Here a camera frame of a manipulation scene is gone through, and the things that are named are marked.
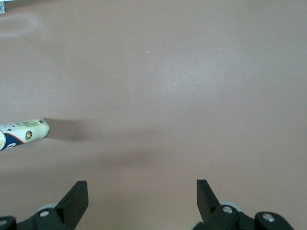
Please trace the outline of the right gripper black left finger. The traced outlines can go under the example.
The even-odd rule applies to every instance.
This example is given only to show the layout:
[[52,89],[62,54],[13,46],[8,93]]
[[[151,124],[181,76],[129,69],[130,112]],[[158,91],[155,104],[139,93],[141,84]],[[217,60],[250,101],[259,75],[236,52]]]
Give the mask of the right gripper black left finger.
[[86,181],[78,181],[54,206],[45,207],[28,219],[17,222],[13,216],[0,218],[2,230],[74,230],[89,205]]

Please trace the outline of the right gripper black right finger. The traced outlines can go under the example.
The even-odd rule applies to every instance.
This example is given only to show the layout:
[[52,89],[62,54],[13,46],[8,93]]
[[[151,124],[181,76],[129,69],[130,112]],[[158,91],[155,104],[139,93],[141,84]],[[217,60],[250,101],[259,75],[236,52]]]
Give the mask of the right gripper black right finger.
[[293,227],[277,213],[262,211],[251,218],[233,205],[221,204],[207,180],[197,180],[197,206],[202,222],[195,230],[292,230]]

